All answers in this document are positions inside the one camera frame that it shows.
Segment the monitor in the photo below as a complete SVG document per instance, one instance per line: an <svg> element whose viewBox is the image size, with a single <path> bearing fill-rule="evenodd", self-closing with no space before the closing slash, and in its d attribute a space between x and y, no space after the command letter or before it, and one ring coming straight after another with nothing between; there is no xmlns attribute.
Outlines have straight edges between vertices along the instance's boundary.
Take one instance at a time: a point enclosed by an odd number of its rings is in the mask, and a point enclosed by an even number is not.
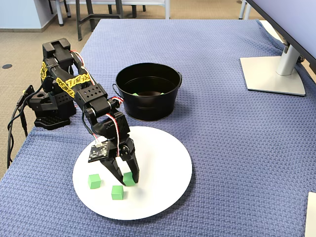
<svg viewBox="0 0 316 237"><path fill-rule="evenodd" d="M316 65L316 0L247 2L290 44L281 57L240 59L248 89L304 96L304 85L294 66L300 54Z"/></svg>

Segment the circuit board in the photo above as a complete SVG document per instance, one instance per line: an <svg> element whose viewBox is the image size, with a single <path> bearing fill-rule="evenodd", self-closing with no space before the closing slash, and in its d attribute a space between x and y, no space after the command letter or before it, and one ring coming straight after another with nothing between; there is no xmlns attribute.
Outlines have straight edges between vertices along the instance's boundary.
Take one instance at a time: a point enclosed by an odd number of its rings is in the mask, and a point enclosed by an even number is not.
<svg viewBox="0 0 316 237"><path fill-rule="evenodd" d="M109 148L111 146L111 143L108 141L104 141L102 143L93 145L91 147L90 155L89 155L89 161L93 162L97 160L101 160L104 158L107 158L109 155Z"/></svg>

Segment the robotic arm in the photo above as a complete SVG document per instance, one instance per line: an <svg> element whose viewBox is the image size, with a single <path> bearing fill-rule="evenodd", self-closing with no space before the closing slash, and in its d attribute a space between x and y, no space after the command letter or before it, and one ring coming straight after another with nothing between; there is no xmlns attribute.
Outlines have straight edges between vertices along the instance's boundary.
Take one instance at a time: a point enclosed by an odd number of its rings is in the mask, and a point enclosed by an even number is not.
<svg viewBox="0 0 316 237"><path fill-rule="evenodd" d="M103 87L96 83L84 67L79 53L70 50L66 39L44 43L43 56L41 80L44 91L28 101L37 117L35 126L52 130L69 124L69 117L76 113L75 101L82 110L83 123L86 116L91 125L92 131L84 123L89 133L107 138L107 141L92 146L88 162L99 160L124 185L116 161L116 157L120 156L127 162L137 183L139 168L134 143L129 137L130 130L124 114L117 110L121 102L108 98ZM73 64L78 76L74 76ZM33 92L30 86L25 96Z"/></svg>

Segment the blue tablecloth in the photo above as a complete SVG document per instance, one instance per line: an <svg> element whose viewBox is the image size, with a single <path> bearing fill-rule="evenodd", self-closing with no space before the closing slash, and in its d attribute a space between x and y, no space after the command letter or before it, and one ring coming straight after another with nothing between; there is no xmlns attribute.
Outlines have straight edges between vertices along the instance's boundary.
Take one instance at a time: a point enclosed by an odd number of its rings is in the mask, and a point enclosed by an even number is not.
<svg viewBox="0 0 316 237"><path fill-rule="evenodd" d="M34 128L26 139L0 183L0 236L304 236L308 192L316 191L316 86L297 65L306 97L248 91L239 60L282 49L255 20L101 20L82 55L110 96L131 64L182 73L169 117L128 122L178 138L192 158L191 183L147 219L92 212L72 183L93 140L77 109L71 125Z"/></svg>

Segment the white plate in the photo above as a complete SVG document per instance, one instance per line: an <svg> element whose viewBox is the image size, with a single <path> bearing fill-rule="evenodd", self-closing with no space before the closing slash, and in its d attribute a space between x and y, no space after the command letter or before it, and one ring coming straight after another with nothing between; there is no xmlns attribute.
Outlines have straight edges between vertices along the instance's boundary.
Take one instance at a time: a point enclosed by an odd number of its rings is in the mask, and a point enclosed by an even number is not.
<svg viewBox="0 0 316 237"><path fill-rule="evenodd" d="M112 200L112 186L121 185L112 173L100 161L88 163L94 141L80 154L73 172L74 188L84 205L117 220L146 218L166 210L185 192L192 175L190 155L178 139L151 127L130 130L140 170L139 182L133 187L124 186L123 200ZM126 162L121 161L119 167L122 173L129 171ZM89 188L90 174L100 175L100 188Z"/></svg>

